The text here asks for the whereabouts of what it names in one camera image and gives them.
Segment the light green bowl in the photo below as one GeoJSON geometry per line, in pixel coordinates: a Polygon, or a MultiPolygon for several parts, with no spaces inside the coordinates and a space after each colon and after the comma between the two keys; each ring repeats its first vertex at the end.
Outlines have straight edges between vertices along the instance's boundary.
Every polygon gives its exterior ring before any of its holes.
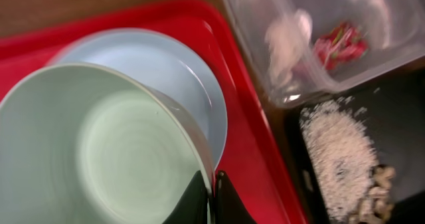
{"type": "Polygon", "coordinates": [[[206,138],[174,99],[94,64],[37,70],[1,101],[2,223],[163,223],[206,138]]]}

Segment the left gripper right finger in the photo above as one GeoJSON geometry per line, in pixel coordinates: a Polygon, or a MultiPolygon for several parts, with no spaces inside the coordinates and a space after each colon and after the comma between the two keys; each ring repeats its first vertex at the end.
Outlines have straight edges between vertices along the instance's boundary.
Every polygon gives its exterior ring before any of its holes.
{"type": "Polygon", "coordinates": [[[217,224],[256,224],[225,171],[216,174],[214,195],[217,224]]]}

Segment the food scraps rice and nuts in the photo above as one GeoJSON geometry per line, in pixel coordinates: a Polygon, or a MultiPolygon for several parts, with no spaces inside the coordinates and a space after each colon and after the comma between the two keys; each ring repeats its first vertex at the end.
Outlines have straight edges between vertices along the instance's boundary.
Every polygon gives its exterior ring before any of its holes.
{"type": "Polygon", "coordinates": [[[327,214],[338,223],[386,223],[395,169],[378,161],[360,116],[342,97],[303,108],[299,124],[327,214]]]}

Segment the white napkin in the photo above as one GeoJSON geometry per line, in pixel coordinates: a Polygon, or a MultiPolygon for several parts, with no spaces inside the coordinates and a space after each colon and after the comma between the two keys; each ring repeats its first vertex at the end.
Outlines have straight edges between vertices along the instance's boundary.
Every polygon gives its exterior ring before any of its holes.
{"type": "Polygon", "coordinates": [[[266,30],[270,64],[268,76],[272,90],[287,87],[292,79],[292,68],[305,52],[304,44],[309,43],[313,30],[311,15],[298,9],[293,15],[278,17],[266,30]]]}

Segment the red snack wrapper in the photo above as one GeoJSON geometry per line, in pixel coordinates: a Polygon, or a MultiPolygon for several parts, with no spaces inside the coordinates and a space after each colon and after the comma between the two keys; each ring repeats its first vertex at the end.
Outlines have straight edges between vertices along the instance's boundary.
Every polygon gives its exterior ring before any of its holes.
{"type": "Polygon", "coordinates": [[[325,70],[361,58],[369,46],[362,33],[350,22],[343,22],[330,33],[316,40],[313,51],[325,70]]]}

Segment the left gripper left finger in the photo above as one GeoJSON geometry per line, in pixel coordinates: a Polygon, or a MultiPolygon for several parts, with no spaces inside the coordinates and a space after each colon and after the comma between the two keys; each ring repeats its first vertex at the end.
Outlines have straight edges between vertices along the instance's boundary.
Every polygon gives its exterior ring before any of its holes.
{"type": "Polygon", "coordinates": [[[207,224],[207,204],[207,189],[201,172],[197,171],[163,224],[207,224]]]}

